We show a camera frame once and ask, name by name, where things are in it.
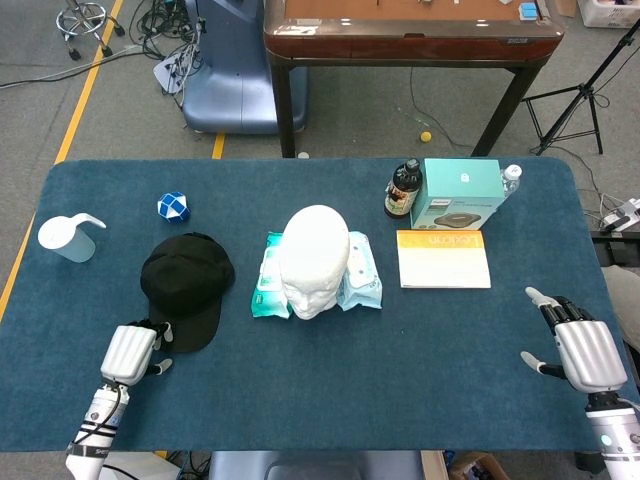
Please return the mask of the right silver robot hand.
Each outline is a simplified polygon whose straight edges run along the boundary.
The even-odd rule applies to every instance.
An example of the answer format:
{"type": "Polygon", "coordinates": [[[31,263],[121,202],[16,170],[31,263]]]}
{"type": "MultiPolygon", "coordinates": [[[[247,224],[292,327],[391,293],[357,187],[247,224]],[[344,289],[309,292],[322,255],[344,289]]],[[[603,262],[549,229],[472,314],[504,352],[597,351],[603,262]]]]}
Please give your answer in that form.
{"type": "Polygon", "coordinates": [[[628,376],[607,324],[562,296],[548,296],[528,286],[525,293],[546,321],[560,356],[550,364],[528,351],[521,359],[541,375],[566,380],[585,394],[616,392],[628,376]]]}

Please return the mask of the black baseball cap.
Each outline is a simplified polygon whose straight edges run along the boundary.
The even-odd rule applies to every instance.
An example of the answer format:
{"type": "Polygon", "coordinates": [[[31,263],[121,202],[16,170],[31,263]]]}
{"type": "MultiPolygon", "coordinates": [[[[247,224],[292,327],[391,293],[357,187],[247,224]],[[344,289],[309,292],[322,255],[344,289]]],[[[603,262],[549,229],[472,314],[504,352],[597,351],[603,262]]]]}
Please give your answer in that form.
{"type": "Polygon", "coordinates": [[[172,354],[196,352],[217,333],[222,299],[235,280],[224,248],[198,232],[172,236],[151,252],[140,273],[149,304],[149,321],[169,324],[173,339],[162,349],[172,354]]]}

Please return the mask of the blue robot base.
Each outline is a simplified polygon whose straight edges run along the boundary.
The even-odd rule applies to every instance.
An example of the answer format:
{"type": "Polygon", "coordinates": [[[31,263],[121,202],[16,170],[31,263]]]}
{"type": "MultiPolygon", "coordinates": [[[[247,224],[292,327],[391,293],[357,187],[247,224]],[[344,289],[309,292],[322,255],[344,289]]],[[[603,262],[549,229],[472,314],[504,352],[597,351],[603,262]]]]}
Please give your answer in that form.
{"type": "Polygon", "coordinates": [[[201,132],[278,132],[270,64],[263,39],[264,0],[185,0],[202,20],[199,59],[188,77],[182,112],[201,132]]]}

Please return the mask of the white foam mannequin head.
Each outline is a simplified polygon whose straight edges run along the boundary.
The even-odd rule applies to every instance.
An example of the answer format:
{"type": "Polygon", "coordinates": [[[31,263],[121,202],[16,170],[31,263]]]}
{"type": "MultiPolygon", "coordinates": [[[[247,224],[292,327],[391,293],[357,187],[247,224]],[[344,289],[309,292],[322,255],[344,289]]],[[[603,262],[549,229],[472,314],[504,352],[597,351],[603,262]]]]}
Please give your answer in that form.
{"type": "Polygon", "coordinates": [[[335,209],[311,205],[290,218],[279,266],[284,295],[298,318],[311,320],[336,305],[349,251],[349,230],[335,209]]]}

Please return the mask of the green wet wipes pack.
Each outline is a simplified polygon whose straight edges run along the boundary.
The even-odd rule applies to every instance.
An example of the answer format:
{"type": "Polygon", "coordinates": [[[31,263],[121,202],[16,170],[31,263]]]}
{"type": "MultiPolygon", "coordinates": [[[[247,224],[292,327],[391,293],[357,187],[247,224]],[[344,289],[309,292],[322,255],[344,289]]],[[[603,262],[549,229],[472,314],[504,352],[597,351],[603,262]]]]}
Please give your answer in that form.
{"type": "Polygon", "coordinates": [[[269,232],[267,235],[266,247],[251,300],[251,313],[254,318],[288,319],[292,313],[282,287],[279,262],[281,239],[280,232],[269,232]]]}

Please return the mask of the blue white puzzle ball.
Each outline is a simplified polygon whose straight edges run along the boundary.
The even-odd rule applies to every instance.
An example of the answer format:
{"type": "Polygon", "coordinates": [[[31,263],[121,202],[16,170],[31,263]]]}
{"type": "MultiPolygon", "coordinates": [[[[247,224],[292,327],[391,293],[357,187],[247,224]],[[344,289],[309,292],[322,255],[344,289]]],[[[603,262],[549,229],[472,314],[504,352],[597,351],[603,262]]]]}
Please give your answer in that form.
{"type": "Polygon", "coordinates": [[[164,193],[157,201],[157,213],[172,224],[186,222],[191,215],[187,196],[179,191],[164,193]]]}

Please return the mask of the brown cardboard box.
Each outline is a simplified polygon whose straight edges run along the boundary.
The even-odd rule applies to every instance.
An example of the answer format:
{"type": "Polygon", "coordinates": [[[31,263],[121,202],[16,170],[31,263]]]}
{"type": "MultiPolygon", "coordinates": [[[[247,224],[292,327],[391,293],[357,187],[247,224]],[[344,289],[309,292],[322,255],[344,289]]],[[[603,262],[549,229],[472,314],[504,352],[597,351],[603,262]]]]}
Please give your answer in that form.
{"type": "Polygon", "coordinates": [[[510,480],[496,458],[487,452],[457,454],[448,477],[449,480],[510,480]]]}

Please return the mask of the clear plastic water bottle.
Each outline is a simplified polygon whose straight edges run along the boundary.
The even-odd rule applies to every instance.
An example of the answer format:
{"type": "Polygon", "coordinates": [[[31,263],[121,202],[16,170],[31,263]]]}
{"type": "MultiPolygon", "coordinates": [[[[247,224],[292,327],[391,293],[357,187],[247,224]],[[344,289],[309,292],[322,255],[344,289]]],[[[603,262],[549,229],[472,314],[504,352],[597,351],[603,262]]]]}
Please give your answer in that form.
{"type": "Polygon", "coordinates": [[[522,173],[521,166],[517,164],[510,164],[501,170],[505,198],[508,198],[519,188],[522,173]]]}

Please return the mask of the teal speaker box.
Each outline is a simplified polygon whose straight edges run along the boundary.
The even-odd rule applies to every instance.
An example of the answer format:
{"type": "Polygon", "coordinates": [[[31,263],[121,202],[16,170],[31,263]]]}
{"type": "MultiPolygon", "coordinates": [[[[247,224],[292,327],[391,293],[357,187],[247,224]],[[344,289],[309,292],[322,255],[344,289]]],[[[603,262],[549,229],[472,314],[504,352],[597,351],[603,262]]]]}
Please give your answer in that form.
{"type": "Polygon", "coordinates": [[[410,211],[414,230],[478,230],[505,200],[495,159],[425,158],[410,211]]]}

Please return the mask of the light blue wet wipes pack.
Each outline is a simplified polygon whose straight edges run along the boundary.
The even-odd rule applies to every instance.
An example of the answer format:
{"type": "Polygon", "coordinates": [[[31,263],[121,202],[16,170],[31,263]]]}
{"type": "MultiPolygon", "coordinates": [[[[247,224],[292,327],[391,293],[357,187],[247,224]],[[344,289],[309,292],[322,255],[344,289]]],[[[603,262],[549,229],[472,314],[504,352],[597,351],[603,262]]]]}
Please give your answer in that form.
{"type": "Polygon", "coordinates": [[[337,291],[337,304],[343,311],[356,306],[381,309],[383,286],[369,239],[362,232],[350,231],[349,240],[349,258],[337,291]]]}

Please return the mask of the dark brown liquid bottle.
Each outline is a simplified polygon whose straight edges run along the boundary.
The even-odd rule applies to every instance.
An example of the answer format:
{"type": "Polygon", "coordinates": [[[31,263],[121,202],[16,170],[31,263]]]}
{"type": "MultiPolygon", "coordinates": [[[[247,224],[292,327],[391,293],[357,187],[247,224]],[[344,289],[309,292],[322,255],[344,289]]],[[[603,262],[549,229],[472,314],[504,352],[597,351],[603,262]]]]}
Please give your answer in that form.
{"type": "Polygon", "coordinates": [[[386,187],[384,210],[392,218],[402,218],[410,213],[422,186],[422,171],[417,158],[409,158],[399,165],[386,187]]]}

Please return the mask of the white multi-socket strip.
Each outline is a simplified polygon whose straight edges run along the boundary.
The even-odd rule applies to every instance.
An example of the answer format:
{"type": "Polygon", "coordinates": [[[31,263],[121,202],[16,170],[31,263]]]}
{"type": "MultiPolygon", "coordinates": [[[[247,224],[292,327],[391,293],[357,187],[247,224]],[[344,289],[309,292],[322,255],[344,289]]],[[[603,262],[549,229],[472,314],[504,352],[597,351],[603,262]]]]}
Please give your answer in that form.
{"type": "Polygon", "coordinates": [[[181,52],[165,58],[153,68],[153,74],[165,94],[184,92],[192,62],[190,53],[181,52]]]}

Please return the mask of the chrome stool base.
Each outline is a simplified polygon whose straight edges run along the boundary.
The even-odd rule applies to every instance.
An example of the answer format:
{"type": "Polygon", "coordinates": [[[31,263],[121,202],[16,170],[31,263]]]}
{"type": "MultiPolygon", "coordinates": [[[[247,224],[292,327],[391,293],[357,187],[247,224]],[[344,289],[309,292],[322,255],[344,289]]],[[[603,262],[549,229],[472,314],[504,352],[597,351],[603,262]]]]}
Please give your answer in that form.
{"type": "Polygon", "coordinates": [[[81,58],[79,51],[72,45],[72,41],[80,36],[93,36],[100,46],[104,57],[113,55],[111,48],[107,45],[99,33],[99,30],[111,23],[117,36],[123,36],[125,29],[115,19],[107,13],[106,9],[99,3],[65,0],[66,8],[61,10],[56,17],[56,28],[62,35],[69,57],[77,61],[81,58]]]}

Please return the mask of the white storage box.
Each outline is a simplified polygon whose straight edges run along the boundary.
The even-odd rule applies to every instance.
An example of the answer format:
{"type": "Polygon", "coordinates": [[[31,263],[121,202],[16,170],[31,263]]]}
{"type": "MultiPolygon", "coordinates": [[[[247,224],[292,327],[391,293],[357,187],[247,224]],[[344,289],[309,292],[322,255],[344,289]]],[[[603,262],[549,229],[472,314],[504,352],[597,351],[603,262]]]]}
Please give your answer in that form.
{"type": "Polygon", "coordinates": [[[630,28],[640,19],[640,0],[577,0],[582,21],[590,28],[630,28]]]}

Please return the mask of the brown mahjong table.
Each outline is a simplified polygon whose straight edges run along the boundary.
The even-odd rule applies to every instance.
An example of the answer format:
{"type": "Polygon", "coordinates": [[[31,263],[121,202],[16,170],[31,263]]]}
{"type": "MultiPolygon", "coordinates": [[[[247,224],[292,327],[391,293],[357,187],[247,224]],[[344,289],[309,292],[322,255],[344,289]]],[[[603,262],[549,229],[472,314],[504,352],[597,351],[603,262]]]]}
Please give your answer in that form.
{"type": "Polygon", "coordinates": [[[486,156],[563,36],[555,0],[264,0],[281,154],[296,155],[292,69],[408,66],[512,73],[472,151],[486,156]]]}

